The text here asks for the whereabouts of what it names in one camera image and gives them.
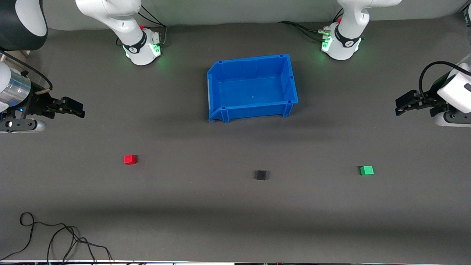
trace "gray backdrop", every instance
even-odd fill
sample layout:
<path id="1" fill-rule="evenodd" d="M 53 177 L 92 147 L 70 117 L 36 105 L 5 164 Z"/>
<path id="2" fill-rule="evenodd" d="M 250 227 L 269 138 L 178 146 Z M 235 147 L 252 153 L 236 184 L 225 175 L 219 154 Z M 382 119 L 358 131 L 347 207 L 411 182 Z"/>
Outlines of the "gray backdrop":
<path id="1" fill-rule="evenodd" d="M 420 19 L 455 13 L 467 0 L 403 0 L 390 8 L 369 9 L 372 20 Z M 340 10 L 336 0 L 142 0 L 167 25 L 328 21 Z M 75 0 L 44 0 L 48 26 L 60 30 L 107 29 L 83 15 Z M 150 18 L 144 10 L 142 13 Z M 143 25 L 155 26 L 134 15 Z"/>
<path id="2" fill-rule="evenodd" d="M 110 30 L 51 31 L 30 63 L 87 113 L 0 136 L 0 254 L 26 243 L 18 218 L 31 211 L 115 259 L 469 264 L 471 131 L 438 127 L 427 110 L 394 115 L 428 63 L 470 52 L 465 31 L 462 15 L 374 21 L 340 62 L 288 25 L 177 26 L 148 66 Z M 300 99 L 290 117 L 208 123 L 213 62 L 282 53 Z M 426 86 L 448 70 L 430 69 Z M 124 165 L 127 154 L 139 163 Z M 45 259 L 54 231 L 38 227 L 12 258 Z M 60 236 L 53 258 L 68 244 Z M 89 256 L 82 246 L 74 258 Z"/>

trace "connector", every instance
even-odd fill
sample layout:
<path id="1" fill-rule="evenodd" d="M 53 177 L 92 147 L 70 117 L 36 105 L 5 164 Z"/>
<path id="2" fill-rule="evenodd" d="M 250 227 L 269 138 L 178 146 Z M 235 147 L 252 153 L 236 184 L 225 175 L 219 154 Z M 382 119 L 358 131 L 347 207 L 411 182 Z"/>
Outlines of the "connector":
<path id="1" fill-rule="evenodd" d="M 330 30 L 326 30 L 326 29 L 319 29 L 317 30 L 317 33 L 321 35 L 330 36 Z"/>
<path id="2" fill-rule="evenodd" d="M 331 43 L 332 43 L 332 36 L 327 36 L 327 39 L 324 39 L 324 41 L 322 41 L 322 50 L 327 52 L 330 48 Z"/>

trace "cable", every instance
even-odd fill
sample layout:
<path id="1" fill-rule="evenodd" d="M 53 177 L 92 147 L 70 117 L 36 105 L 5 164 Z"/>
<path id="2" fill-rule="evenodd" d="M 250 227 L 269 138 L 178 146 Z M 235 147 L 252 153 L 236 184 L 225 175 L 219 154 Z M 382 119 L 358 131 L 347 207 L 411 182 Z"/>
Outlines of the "cable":
<path id="1" fill-rule="evenodd" d="M 307 28 L 307 27 L 305 27 L 305 26 L 303 26 L 303 25 L 301 25 L 301 24 L 298 24 L 298 23 L 296 23 L 296 22 L 293 22 L 293 21 L 280 21 L 280 22 L 278 22 L 278 23 L 293 25 L 293 26 L 295 26 L 295 27 L 300 27 L 300 28 L 302 28 L 302 29 L 305 30 L 305 31 L 317 33 L 317 30 L 313 30 L 313 29 Z"/>
<path id="2" fill-rule="evenodd" d="M 340 12 L 342 12 L 342 10 L 343 10 L 343 8 L 341 8 L 341 9 L 339 10 L 339 12 L 337 12 L 337 14 L 333 17 L 332 22 L 336 22 L 337 19 L 338 19 L 341 15 L 343 15 L 343 13 L 340 14 Z"/>
<path id="3" fill-rule="evenodd" d="M 145 17 L 145 16 L 142 15 L 141 13 L 138 13 L 138 15 L 141 16 L 141 17 L 143 17 L 143 18 L 144 18 L 145 20 L 147 20 L 147 21 L 150 21 L 150 22 L 152 22 L 152 23 L 154 23 L 154 24 L 157 24 L 157 25 L 160 25 L 160 26 L 162 26 L 162 27 L 166 27 L 166 26 L 164 26 L 162 23 L 158 23 L 158 22 L 155 22 L 155 21 L 152 21 L 152 20 L 148 19 L 147 17 Z"/>
<path id="4" fill-rule="evenodd" d="M 311 35 L 309 35 L 307 32 L 310 32 L 310 33 L 317 33 L 317 30 L 312 30 L 312 29 L 309 29 L 309 28 L 306 28 L 305 26 L 303 25 L 300 25 L 298 23 L 295 23 L 295 22 L 292 22 L 292 21 L 280 21 L 278 23 L 281 23 L 281 24 L 288 24 L 288 25 L 292 25 L 294 26 L 297 30 L 299 30 L 301 33 L 303 33 L 305 36 L 307 36 L 308 38 L 314 40 L 314 41 L 324 41 L 322 39 L 316 39 L 314 37 L 312 37 Z"/>
<path id="5" fill-rule="evenodd" d="M 167 26 L 164 25 L 162 22 L 160 22 L 156 17 L 154 17 L 154 15 L 152 15 L 144 6 L 142 6 L 142 8 L 143 8 L 152 18 L 154 18 L 160 25 L 162 25 L 163 27 L 167 27 Z"/>
<path id="6" fill-rule="evenodd" d="M 119 41 L 119 40 L 120 40 L 120 39 L 119 39 L 119 37 L 118 37 L 118 38 L 116 38 L 115 44 L 116 44 L 116 46 L 118 46 L 118 47 L 121 47 L 121 46 L 122 46 L 122 42 L 121 42 L 121 45 L 120 45 L 120 44 L 118 44 L 118 41 Z"/>
<path id="7" fill-rule="evenodd" d="M 25 215 L 29 215 L 29 216 L 31 217 L 31 220 L 32 220 L 31 224 L 24 224 L 23 218 L 24 218 Z M 43 223 L 43 222 L 35 221 L 34 216 L 33 216 L 32 213 L 30 213 L 30 212 L 24 212 L 24 213 L 22 213 L 22 214 L 20 215 L 20 225 L 25 226 L 25 227 L 27 227 L 27 226 L 30 226 L 30 227 L 31 227 L 28 243 L 27 243 L 26 246 L 25 246 L 23 249 L 21 249 L 20 251 L 13 252 L 13 253 L 7 255 L 6 257 L 0 259 L 0 261 L 1 261 L 1 260 L 4 260 L 4 259 L 6 259 L 6 258 L 8 258 L 8 257 L 10 257 L 10 256 L 12 256 L 12 255 L 14 255 L 14 254 L 18 254 L 18 253 L 24 251 L 24 250 L 29 246 L 29 244 L 31 243 L 31 239 L 32 239 L 32 232 L 33 232 L 34 226 L 35 226 L 36 224 L 42 224 L 42 225 L 44 225 L 44 226 L 57 226 L 57 225 L 63 226 L 62 228 L 60 228 L 59 230 L 57 230 L 57 231 L 54 233 L 54 235 L 52 236 L 51 240 L 49 241 L 48 251 L 47 251 L 47 255 L 46 255 L 46 259 L 47 259 L 47 263 L 48 263 L 48 264 L 49 264 L 49 253 L 50 253 L 50 250 L 51 250 L 51 248 L 52 248 L 52 243 L 53 243 L 53 241 L 54 241 L 54 238 L 56 237 L 57 234 L 59 234 L 59 233 L 60 233 L 61 231 L 63 231 L 63 230 L 66 230 L 67 232 L 69 232 L 69 233 L 72 235 L 72 241 L 71 241 L 71 244 L 70 244 L 70 247 L 69 247 L 67 253 L 64 255 L 64 258 L 62 259 L 62 264 L 65 263 L 65 260 L 67 259 L 67 257 L 69 256 L 70 252 L 72 251 L 72 249 L 74 248 L 74 246 L 75 246 L 77 243 L 81 243 L 81 244 L 87 245 L 88 250 L 89 250 L 89 253 L 90 253 L 90 256 L 92 257 L 92 259 L 93 259 L 94 262 L 96 262 L 96 259 L 95 259 L 95 256 L 93 255 L 93 252 L 91 251 L 91 246 L 92 246 L 92 247 L 97 247 L 97 248 L 104 248 L 104 249 L 106 250 L 106 253 L 107 253 L 107 255 L 108 255 L 108 259 L 109 259 L 110 264 L 111 264 L 111 260 L 113 259 L 113 257 L 111 257 L 111 253 L 110 253 L 110 251 L 108 250 L 108 248 L 106 248 L 106 247 L 104 247 L 104 246 L 100 246 L 100 245 L 96 245 L 96 244 L 90 243 L 90 242 L 88 242 L 88 240 L 87 240 L 86 238 L 84 238 L 84 237 L 78 237 L 78 236 L 77 236 L 77 233 L 76 233 L 75 230 L 74 230 L 74 229 L 76 229 L 76 230 L 78 231 L 78 228 L 77 228 L 76 226 L 66 225 L 66 224 L 64 224 L 64 223 L 46 224 L 46 223 Z"/>
<path id="8" fill-rule="evenodd" d="M 466 3 L 459 9 L 459 12 L 464 12 L 468 8 L 470 2 L 471 1 L 466 1 Z"/>
<path id="9" fill-rule="evenodd" d="M 165 42 L 167 41 L 167 30 L 168 29 L 169 29 L 168 27 L 165 27 L 165 33 L 163 34 L 163 41 L 162 41 L 161 45 L 164 45 Z"/>
<path id="10" fill-rule="evenodd" d="M 462 72 L 463 74 L 465 75 L 469 75 L 471 76 L 471 72 L 468 72 L 466 70 L 464 70 L 463 68 L 455 65 L 455 64 L 452 64 L 450 62 L 445 62 L 445 61 L 437 61 L 437 62 L 433 62 L 429 65 L 427 65 L 423 70 L 422 70 L 422 73 L 420 74 L 420 78 L 419 78 L 419 92 L 420 92 L 420 95 L 422 96 L 422 98 L 425 100 L 425 102 L 429 103 L 430 105 L 432 106 L 435 106 L 435 107 L 439 107 L 439 105 L 435 102 L 432 102 L 430 101 L 427 97 L 425 97 L 425 93 L 423 92 L 423 87 L 422 87 L 422 82 L 423 82 L 423 77 L 425 76 L 425 73 L 427 72 L 427 70 L 434 66 L 434 65 L 446 65 L 446 66 L 449 66 L 449 67 L 452 67 L 460 72 Z"/>
<path id="11" fill-rule="evenodd" d="M 47 88 L 46 90 L 49 90 L 49 91 L 52 90 L 52 83 L 51 83 L 51 81 L 50 81 L 45 75 L 43 75 L 40 71 L 34 69 L 32 66 L 29 66 L 27 63 L 24 63 L 24 62 L 18 60 L 16 57 L 13 57 L 12 55 L 8 54 L 7 52 L 5 52 L 5 51 L 3 51 L 3 50 L 0 50 L 0 52 L 1 52 L 3 55 L 5 55 L 6 57 L 8 57 L 8 58 L 14 60 L 15 62 L 17 62 L 17 63 L 19 63 L 19 64 L 21 64 L 21 65 L 23 65 L 23 66 L 25 66 L 25 67 L 31 69 L 33 72 L 37 73 L 40 77 L 42 77 L 42 78 L 48 83 L 49 88 Z"/>

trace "blue plastic bin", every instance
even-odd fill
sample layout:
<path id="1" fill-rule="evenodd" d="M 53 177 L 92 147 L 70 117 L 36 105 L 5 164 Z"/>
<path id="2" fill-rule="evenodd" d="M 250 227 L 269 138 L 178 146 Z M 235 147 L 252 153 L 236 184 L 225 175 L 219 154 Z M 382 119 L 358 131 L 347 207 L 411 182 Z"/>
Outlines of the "blue plastic bin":
<path id="1" fill-rule="evenodd" d="M 218 61 L 208 71 L 209 121 L 288 117 L 298 94 L 288 54 Z"/>

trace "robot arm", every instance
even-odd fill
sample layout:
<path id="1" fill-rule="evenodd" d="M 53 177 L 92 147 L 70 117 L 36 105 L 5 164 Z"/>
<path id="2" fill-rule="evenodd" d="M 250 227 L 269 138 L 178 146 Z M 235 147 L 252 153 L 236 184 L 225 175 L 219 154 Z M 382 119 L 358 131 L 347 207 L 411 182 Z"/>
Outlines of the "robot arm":
<path id="1" fill-rule="evenodd" d="M 136 65 L 150 64 L 160 56 L 160 36 L 141 29 L 131 15 L 141 9 L 141 0 L 75 0 L 80 12 L 107 25 L 123 42 L 126 56 Z"/>
<path id="2" fill-rule="evenodd" d="M 433 65 L 444 64 L 453 68 L 424 92 L 422 80 Z M 411 90 L 396 100 L 396 115 L 413 109 L 432 108 L 430 116 L 439 126 L 471 127 L 471 54 L 458 65 L 445 61 L 429 64 L 419 79 L 419 90 Z"/>
<path id="3" fill-rule="evenodd" d="M 347 60 L 358 50 L 361 34 L 370 21 L 367 8 L 385 8 L 398 5 L 402 0 L 337 0 L 343 8 L 340 23 L 324 27 L 333 32 L 323 43 L 322 51 L 336 60 Z"/>
<path id="4" fill-rule="evenodd" d="M 0 52 L 43 76 L 34 68 L 7 54 L 8 50 L 37 50 L 46 41 L 48 28 L 42 11 L 42 0 L 0 1 Z M 53 119 L 55 113 L 69 113 L 83 118 L 83 105 L 68 97 L 55 99 L 44 88 L 0 62 L 0 133 L 41 132 L 46 123 L 27 119 L 40 115 Z"/>

